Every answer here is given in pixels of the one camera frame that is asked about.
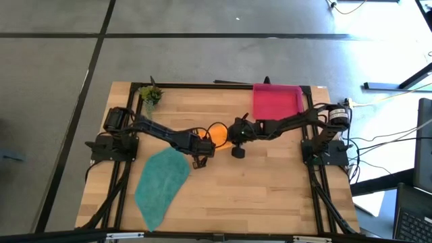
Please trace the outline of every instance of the gray floor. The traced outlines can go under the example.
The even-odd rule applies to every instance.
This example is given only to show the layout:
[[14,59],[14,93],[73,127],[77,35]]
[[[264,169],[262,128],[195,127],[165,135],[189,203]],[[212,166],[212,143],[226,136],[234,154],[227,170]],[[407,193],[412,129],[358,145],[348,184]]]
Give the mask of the gray floor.
[[[98,32],[108,3],[2,1],[0,32]],[[148,82],[152,75],[157,82],[254,83],[270,76],[277,84],[327,86],[333,102],[352,97],[367,103],[393,93],[366,92],[363,82],[401,82],[427,64],[430,47],[422,41],[427,31],[401,20],[404,14],[413,16],[410,24],[424,25],[415,10],[410,1],[367,3],[353,16],[331,13],[324,0],[117,1],[109,32],[345,33],[368,40],[105,39],[47,230],[74,226],[90,158],[84,141],[93,140],[99,130],[112,81]],[[0,147],[27,157],[23,163],[0,163],[0,234],[30,231],[95,43],[0,38]],[[352,135],[370,137],[372,129],[398,131],[400,127],[388,125],[394,119],[400,119],[403,128],[415,126],[421,97],[432,98],[409,94],[397,102],[355,109]],[[409,106],[403,115],[401,102]],[[397,171],[412,166],[414,147],[405,147],[404,157],[388,159],[397,163],[378,159],[388,151],[377,150],[365,159]],[[385,173],[362,170],[366,172],[360,180]]]

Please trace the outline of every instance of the wooden tabletop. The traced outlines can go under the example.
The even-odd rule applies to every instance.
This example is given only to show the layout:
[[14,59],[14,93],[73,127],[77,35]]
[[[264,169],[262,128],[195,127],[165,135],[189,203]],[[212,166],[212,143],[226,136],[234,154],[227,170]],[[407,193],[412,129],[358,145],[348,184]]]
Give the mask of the wooden tabletop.
[[[126,106],[129,88],[129,82],[112,84],[105,115],[110,107]],[[312,86],[311,89],[314,103],[329,102],[325,87]],[[208,127],[213,122],[230,125],[235,117],[252,113],[251,90],[164,88],[163,92],[153,119],[174,130]],[[121,219],[122,230],[147,230],[134,200],[135,189],[147,159],[169,146],[146,134],[139,134],[139,137],[138,154],[132,164]],[[244,159],[233,158],[231,149],[225,149],[217,151],[202,169],[192,169],[192,157],[186,156],[191,163],[190,175],[156,230],[316,234],[311,186],[302,162],[301,140],[301,129],[297,129],[272,141],[247,142],[243,146],[246,149]],[[112,168],[113,162],[107,161],[90,171],[76,220],[77,227],[84,225],[105,200]],[[326,169],[334,205],[351,227],[359,231],[346,174],[336,166],[327,166]],[[116,205],[117,201],[111,209],[110,226],[114,222]],[[321,213],[324,227],[329,231],[322,202]]]

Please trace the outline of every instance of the small plant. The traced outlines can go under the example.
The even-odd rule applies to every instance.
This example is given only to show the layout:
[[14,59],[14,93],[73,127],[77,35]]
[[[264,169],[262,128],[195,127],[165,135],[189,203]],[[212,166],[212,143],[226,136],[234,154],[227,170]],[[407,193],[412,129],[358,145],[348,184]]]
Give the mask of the small plant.
[[144,107],[146,109],[147,117],[152,118],[152,113],[155,110],[155,106],[162,98],[162,90],[156,86],[153,77],[150,76],[152,86],[142,87],[140,90],[141,98],[144,101]]

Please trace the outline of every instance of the green towel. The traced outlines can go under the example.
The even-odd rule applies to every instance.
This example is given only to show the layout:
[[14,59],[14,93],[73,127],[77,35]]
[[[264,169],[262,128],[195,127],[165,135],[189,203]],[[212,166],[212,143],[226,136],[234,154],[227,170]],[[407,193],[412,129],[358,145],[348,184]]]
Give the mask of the green towel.
[[190,173],[183,154],[167,148],[148,159],[135,191],[135,202],[152,232],[158,227]]

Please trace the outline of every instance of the black metal frame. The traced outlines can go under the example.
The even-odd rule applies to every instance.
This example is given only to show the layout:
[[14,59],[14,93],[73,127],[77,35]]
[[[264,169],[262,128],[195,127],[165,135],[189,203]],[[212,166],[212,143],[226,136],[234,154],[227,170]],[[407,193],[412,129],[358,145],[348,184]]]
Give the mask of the black metal frame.
[[[131,87],[130,87],[130,93],[129,93],[129,97],[128,97],[128,104],[127,104],[127,108],[132,108],[132,103],[135,97],[136,92],[138,91],[138,89],[140,87],[143,86],[149,86],[151,85],[151,83],[131,83]],[[224,82],[223,84],[170,84],[170,83],[161,83],[158,84],[159,88],[204,88],[204,89],[235,89],[235,90],[252,90],[253,89],[253,85],[251,84],[240,84],[240,83],[231,83],[231,82]],[[303,93],[306,96],[306,100],[308,103],[308,107],[312,107],[313,106],[313,100],[312,100],[312,92],[311,92],[311,88],[309,86],[301,86]],[[136,113],[139,114],[141,113],[142,110],[142,99],[141,96],[139,96],[138,99],[138,104],[136,107]],[[316,126],[312,126],[313,129],[313,136],[316,136],[318,134],[318,129]],[[302,135],[303,135],[303,140],[306,140],[309,138],[308,136],[308,130],[307,127],[303,127],[302,128]],[[127,178],[129,176],[130,173],[130,163],[127,163],[125,165],[125,170],[126,170],[126,175]],[[308,173],[309,175],[311,175],[312,173],[315,173],[315,169],[313,165],[308,165]],[[324,192],[328,195],[328,197],[330,197],[330,193],[329,193],[329,184],[327,181],[327,174],[325,171],[325,166],[324,165],[319,165],[319,171],[320,171],[320,177],[321,177],[321,184],[323,187]],[[118,166],[114,166],[113,168],[113,172],[111,175],[111,181],[110,181],[110,188],[111,185],[114,185],[117,181],[118,178]],[[317,194],[317,192],[313,189],[312,187],[312,178],[309,176],[310,179],[310,188],[311,188],[311,192],[312,192],[312,199],[313,199],[313,206],[314,206],[314,212],[315,212],[315,219],[316,219],[316,224],[317,224],[317,232],[318,234],[324,234],[324,227],[323,227],[323,218],[321,215],[321,210],[320,210],[320,204],[319,204],[319,195]],[[120,229],[120,224],[121,224],[121,219],[122,219],[122,212],[123,212],[123,206],[124,206],[124,201],[126,198],[126,188],[127,188],[128,182],[126,182],[126,185],[121,189],[121,192],[119,194],[119,203],[117,205],[117,211],[116,211],[116,215],[115,215],[115,221],[114,221],[114,228],[119,230]],[[336,228],[336,224],[335,224],[335,219],[331,216],[331,213],[329,212],[329,209],[327,209],[327,216],[328,216],[328,220],[329,220],[329,225],[330,225],[330,232],[331,233],[337,233],[337,228]],[[107,223],[108,220],[107,218],[109,217],[109,211],[105,213],[105,218],[103,221],[103,225],[101,226],[101,228],[107,228]],[[152,232],[152,233],[146,233],[146,237],[168,237],[168,238],[196,238],[196,239],[201,239],[200,236],[205,236],[205,239],[216,239],[215,241],[224,241],[227,238],[227,235],[231,235],[230,238],[232,238],[232,235],[237,236],[237,234],[201,234],[201,233],[177,233],[177,232]],[[254,239],[257,240],[257,237],[259,237],[260,235],[257,234],[251,234],[250,236],[248,234],[238,234],[239,236],[242,236],[241,239],[246,239],[248,238],[250,239]],[[291,236],[289,235],[263,235],[265,236],[265,238],[263,239],[267,239],[267,240],[287,240],[287,238],[291,238]]]

